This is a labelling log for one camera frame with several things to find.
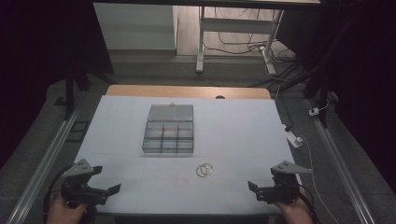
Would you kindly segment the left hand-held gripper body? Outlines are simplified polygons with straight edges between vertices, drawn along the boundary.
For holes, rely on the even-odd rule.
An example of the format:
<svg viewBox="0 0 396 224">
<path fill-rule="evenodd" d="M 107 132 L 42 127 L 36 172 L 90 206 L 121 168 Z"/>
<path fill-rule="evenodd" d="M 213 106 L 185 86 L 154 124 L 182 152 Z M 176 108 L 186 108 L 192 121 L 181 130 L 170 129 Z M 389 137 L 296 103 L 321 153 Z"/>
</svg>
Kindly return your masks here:
<svg viewBox="0 0 396 224">
<path fill-rule="evenodd" d="M 106 190 L 91 188 L 88 185 L 93 175 L 93 167 L 85 159 L 76 162 L 64 172 L 61 195 L 70 208 L 76 208 L 83 203 L 88 205 L 106 203 L 108 198 Z"/>
</svg>

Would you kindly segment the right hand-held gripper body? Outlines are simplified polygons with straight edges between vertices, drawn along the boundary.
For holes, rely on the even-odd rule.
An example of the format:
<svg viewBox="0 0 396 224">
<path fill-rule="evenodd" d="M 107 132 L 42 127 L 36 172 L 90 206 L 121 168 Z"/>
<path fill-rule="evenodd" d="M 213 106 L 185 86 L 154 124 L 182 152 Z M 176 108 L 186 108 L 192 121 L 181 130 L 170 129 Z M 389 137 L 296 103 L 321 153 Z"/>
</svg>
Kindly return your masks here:
<svg viewBox="0 0 396 224">
<path fill-rule="evenodd" d="M 297 174 L 311 174 L 312 170 L 289 161 L 282 161 L 272 169 L 277 171 L 273 176 L 274 185 L 272 187 L 258 187 L 255 192 L 258 201 L 267 203 L 281 202 L 285 204 L 292 203 L 298 198 L 300 193 L 299 181 Z"/>
</svg>

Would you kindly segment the person's right hand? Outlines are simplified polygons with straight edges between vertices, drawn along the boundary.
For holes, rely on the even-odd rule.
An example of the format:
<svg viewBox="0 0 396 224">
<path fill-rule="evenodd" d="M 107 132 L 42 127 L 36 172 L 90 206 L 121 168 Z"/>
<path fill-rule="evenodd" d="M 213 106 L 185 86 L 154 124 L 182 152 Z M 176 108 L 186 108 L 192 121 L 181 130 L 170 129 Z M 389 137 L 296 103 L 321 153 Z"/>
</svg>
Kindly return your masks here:
<svg viewBox="0 0 396 224">
<path fill-rule="evenodd" d="M 280 209 L 287 224 L 313 224 L 309 207 L 301 198 L 290 204 L 275 202 L 275 206 Z"/>
</svg>

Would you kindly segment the person's left hand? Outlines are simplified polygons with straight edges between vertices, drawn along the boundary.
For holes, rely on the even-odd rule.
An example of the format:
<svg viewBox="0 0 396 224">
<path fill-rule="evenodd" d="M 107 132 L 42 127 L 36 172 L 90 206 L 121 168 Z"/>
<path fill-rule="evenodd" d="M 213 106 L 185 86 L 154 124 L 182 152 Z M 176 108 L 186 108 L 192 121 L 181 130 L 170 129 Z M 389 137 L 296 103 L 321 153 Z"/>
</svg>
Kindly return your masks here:
<svg viewBox="0 0 396 224">
<path fill-rule="evenodd" d="M 79 224 L 86 213 L 86 204 L 79 204 L 76 208 L 70 208 L 64 197 L 59 194 L 49 208 L 46 224 Z"/>
</svg>

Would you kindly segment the white power strip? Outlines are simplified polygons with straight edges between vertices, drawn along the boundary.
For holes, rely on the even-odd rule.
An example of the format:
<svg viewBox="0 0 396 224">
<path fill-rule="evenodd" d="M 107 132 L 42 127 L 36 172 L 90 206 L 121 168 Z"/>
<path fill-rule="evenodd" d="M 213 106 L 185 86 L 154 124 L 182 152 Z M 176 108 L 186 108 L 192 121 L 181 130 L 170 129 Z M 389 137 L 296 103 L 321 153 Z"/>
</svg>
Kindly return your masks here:
<svg viewBox="0 0 396 224">
<path fill-rule="evenodd" d="M 288 142 L 294 147 L 300 147 L 303 144 L 303 138 L 296 136 L 292 131 L 290 126 L 284 125 L 284 131 Z"/>
</svg>

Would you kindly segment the white table cover sheet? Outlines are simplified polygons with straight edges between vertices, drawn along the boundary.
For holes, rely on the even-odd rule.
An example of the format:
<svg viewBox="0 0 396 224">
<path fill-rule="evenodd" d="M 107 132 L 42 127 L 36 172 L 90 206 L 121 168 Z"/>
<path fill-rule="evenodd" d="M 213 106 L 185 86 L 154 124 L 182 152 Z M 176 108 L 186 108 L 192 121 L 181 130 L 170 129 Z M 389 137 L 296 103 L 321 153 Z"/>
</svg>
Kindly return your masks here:
<svg viewBox="0 0 396 224">
<path fill-rule="evenodd" d="M 142 149 L 152 105 L 193 105 L 190 156 L 147 155 Z M 272 100 L 105 96 L 77 154 L 103 167 L 94 188 L 120 184 L 100 212 L 123 215 L 275 214 L 248 181 L 273 183 L 271 167 L 291 161 Z"/>
</svg>

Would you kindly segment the clear plastic compartment box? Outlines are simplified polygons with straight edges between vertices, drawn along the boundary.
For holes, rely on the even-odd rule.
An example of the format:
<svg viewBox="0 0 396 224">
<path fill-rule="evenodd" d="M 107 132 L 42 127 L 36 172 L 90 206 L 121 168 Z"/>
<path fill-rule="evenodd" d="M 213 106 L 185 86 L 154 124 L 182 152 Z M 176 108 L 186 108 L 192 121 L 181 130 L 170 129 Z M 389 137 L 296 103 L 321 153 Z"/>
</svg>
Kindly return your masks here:
<svg viewBox="0 0 396 224">
<path fill-rule="evenodd" d="M 145 153 L 192 153 L 193 105 L 152 105 L 142 149 Z"/>
</svg>

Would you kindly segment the black metal stand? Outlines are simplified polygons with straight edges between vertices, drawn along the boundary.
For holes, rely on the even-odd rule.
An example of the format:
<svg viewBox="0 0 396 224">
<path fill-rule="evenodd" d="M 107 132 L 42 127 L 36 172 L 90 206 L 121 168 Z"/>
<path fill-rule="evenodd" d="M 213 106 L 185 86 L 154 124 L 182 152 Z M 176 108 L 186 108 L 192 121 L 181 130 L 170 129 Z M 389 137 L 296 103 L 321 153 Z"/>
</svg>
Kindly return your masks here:
<svg viewBox="0 0 396 224">
<path fill-rule="evenodd" d="M 71 118 L 72 112 L 74 111 L 74 84 L 78 85 L 81 91 L 88 91 L 91 87 L 88 74 L 102 79 L 107 84 L 116 84 L 116 81 L 108 77 L 105 73 L 100 72 L 93 66 L 87 63 L 75 63 L 70 64 L 65 70 L 65 96 L 66 96 L 66 113 L 65 120 Z"/>
<path fill-rule="evenodd" d="M 337 68 L 342 44 L 354 20 L 353 12 L 341 9 L 286 10 L 276 34 L 281 43 L 296 53 L 294 64 L 303 68 L 302 73 L 286 80 L 279 91 L 286 91 L 306 81 L 303 97 L 313 99 L 319 94 L 318 119 L 324 127 L 327 127 L 331 77 Z"/>
</svg>

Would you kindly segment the wooden table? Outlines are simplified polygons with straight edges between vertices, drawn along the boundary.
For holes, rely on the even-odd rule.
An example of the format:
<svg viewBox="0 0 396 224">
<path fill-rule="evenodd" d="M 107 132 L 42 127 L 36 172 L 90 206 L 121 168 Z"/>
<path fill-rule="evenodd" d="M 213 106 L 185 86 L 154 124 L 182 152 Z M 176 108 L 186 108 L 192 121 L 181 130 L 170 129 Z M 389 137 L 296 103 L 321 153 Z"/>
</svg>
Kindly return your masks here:
<svg viewBox="0 0 396 224">
<path fill-rule="evenodd" d="M 111 85 L 107 96 L 143 96 L 209 99 L 261 99 L 270 100 L 267 89 L 193 86 Z"/>
</svg>

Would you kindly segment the dark curtain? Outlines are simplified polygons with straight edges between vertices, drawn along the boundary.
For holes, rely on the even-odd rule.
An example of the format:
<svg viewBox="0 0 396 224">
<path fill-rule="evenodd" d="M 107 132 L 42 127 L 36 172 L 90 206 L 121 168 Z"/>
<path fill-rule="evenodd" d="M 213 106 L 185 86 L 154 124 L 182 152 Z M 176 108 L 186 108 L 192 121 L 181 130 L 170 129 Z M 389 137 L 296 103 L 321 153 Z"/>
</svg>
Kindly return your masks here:
<svg viewBox="0 0 396 224">
<path fill-rule="evenodd" d="M 338 97 L 335 112 L 396 193 L 396 0 L 319 0 L 286 10 L 277 39 L 311 75 L 304 96 Z"/>
<path fill-rule="evenodd" d="M 46 101 L 71 74 L 112 74 L 95 0 L 0 0 L 0 168 Z"/>
</svg>

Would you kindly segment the white cabinet panel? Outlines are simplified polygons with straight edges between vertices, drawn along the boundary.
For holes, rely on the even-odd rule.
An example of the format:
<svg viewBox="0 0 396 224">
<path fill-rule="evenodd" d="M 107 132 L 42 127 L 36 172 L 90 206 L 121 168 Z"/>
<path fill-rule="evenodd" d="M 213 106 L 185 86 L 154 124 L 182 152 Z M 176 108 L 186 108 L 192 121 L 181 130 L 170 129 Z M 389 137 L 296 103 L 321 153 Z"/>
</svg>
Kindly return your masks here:
<svg viewBox="0 0 396 224">
<path fill-rule="evenodd" d="M 93 4 L 108 49 L 177 48 L 177 13 L 172 6 Z"/>
</svg>

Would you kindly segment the aluminium rail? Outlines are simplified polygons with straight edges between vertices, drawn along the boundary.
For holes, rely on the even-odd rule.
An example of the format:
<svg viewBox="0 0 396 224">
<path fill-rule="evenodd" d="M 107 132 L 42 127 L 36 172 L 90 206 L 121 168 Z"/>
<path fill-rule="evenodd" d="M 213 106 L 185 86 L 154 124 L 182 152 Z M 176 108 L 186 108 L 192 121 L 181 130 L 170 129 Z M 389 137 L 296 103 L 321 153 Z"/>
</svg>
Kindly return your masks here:
<svg viewBox="0 0 396 224">
<path fill-rule="evenodd" d="M 321 121 L 318 118 L 318 115 L 312 115 L 311 112 L 308 112 L 308 115 L 315 122 L 318 133 L 324 143 L 324 146 L 328 151 L 334 168 L 340 177 L 346 194 L 348 195 L 349 200 L 351 201 L 361 224 L 375 224 L 375 219 L 371 214 L 367 202 L 364 200 L 361 191 L 359 190 L 351 173 L 349 172 L 347 165 L 344 162 L 338 150 L 338 147 L 334 143 L 330 132 L 322 125 Z"/>
<path fill-rule="evenodd" d="M 35 169 L 32 178 L 29 180 L 21 197 L 8 217 L 6 224 L 23 224 L 79 112 L 80 105 L 76 105 L 68 119 L 61 123 L 60 128 L 50 142 L 42 160 Z"/>
</svg>

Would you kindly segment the white metal desk frame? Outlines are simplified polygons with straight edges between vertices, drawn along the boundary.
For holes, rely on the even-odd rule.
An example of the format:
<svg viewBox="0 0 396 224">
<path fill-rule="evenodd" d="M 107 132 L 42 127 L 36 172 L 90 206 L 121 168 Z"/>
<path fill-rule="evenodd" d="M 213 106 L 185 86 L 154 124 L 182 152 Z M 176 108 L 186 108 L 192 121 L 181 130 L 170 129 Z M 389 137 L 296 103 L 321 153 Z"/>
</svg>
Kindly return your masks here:
<svg viewBox="0 0 396 224">
<path fill-rule="evenodd" d="M 200 7 L 199 11 L 199 42 L 197 51 L 197 60 L 195 71 L 201 74 L 204 71 L 204 34 L 205 32 L 223 32 L 223 33 L 240 33 L 240 34 L 260 34 L 268 35 L 264 47 L 261 47 L 260 53 L 265 63 L 268 75 L 274 75 L 276 70 L 270 58 L 270 50 L 276 36 L 276 31 L 283 11 L 274 10 L 274 17 L 270 21 L 258 20 L 238 20 L 238 19 L 216 19 L 205 16 L 205 7 Z"/>
</svg>

